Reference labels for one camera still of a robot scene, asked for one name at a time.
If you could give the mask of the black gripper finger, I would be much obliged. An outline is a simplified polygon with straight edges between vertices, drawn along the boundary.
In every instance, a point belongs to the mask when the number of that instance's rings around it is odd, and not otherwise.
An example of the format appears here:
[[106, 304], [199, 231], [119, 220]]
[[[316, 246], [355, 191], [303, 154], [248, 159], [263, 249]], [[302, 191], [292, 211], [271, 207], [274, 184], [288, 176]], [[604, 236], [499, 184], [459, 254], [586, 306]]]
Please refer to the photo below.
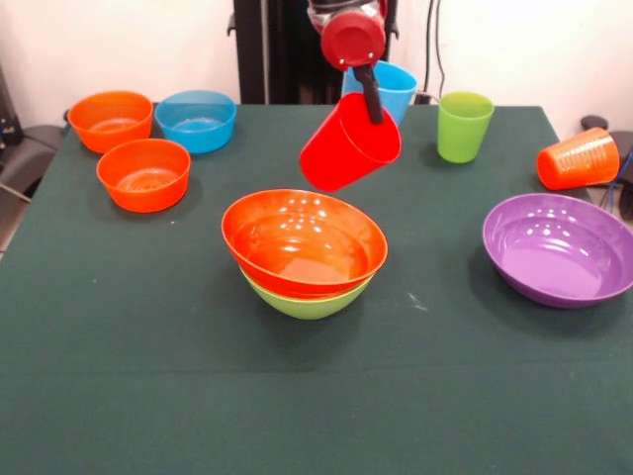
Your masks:
[[353, 68], [355, 79], [362, 85], [363, 96], [373, 125], [380, 125], [384, 121], [383, 108], [379, 94], [379, 84], [374, 68], [371, 64], [356, 66]]

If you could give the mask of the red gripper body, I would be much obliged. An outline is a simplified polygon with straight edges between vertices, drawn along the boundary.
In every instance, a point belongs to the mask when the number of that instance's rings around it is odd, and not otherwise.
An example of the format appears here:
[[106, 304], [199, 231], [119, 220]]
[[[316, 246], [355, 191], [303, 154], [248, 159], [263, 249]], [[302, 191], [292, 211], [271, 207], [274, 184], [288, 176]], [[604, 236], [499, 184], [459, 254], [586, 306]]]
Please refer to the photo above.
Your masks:
[[339, 8], [325, 20], [320, 46], [335, 68], [374, 65], [386, 47], [386, 1], [360, 1]]

